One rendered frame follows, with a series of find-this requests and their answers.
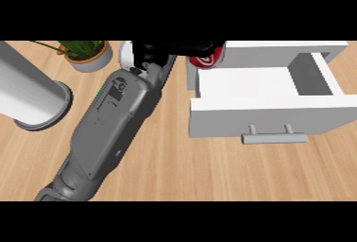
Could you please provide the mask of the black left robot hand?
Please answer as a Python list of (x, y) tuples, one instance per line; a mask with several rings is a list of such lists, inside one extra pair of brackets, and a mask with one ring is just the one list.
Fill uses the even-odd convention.
[(166, 66), (169, 56), (209, 58), (223, 48), (225, 41), (133, 41), (135, 66), (145, 70), (145, 63)]

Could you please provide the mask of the green plant in grey pot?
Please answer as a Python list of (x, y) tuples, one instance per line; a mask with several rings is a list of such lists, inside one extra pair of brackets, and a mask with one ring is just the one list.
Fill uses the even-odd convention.
[(41, 41), (36, 41), (36, 43), (64, 55), (73, 68), (82, 73), (100, 71), (114, 57), (114, 50), (108, 41), (60, 41), (58, 47)]

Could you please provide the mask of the red can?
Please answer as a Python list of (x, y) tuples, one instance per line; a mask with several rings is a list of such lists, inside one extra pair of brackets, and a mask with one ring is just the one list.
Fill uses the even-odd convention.
[(225, 58), (226, 42), (209, 41), (191, 44), (192, 54), (190, 56), (191, 64), (201, 69), (216, 68)]

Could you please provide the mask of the white drawer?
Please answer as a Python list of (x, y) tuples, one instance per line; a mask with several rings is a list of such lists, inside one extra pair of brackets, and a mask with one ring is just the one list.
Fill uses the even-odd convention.
[(357, 95), (347, 95), (321, 53), (302, 53), (285, 67), (198, 70), (191, 136), (234, 137), (285, 127), (324, 134), (357, 121)]

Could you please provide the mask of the white round object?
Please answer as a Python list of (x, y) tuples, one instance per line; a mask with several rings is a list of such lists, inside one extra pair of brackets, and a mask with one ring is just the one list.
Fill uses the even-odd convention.
[(133, 43), (131, 41), (122, 43), (119, 62), (123, 69), (131, 69), (135, 66)]

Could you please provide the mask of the white paper towel roll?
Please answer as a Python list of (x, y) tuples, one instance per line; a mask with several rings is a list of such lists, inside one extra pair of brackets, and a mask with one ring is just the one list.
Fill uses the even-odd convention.
[(57, 115), (64, 99), (64, 89), (55, 80), (0, 41), (0, 113), (36, 125)]

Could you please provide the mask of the grey round holder base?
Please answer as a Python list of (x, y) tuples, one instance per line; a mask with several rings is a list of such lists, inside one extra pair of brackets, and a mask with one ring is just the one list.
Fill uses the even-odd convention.
[(30, 125), (15, 119), (14, 120), (15, 124), (18, 125), (20, 128), (23, 128), (27, 131), (42, 131), (42, 130), (52, 128), (63, 121), (63, 119), (72, 109), (73, 100), (74, 100), (73, 91), (66, 83), (63, 83), (61, 81), (55, 81), (55, 82), (64, 89), (64, 97), (66, 97), (64, 106), (63, 106), (60, 112), (57, 113), (57, 115), (46, 122), (43, 122), (41, 124)]

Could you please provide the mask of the white cabinet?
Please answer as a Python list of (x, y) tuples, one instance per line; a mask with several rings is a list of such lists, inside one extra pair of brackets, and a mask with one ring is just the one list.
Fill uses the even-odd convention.
[(343, 95), (328, 63), (347, 41), (229, 41), (215, 69), (188, 63), (197, 97)]

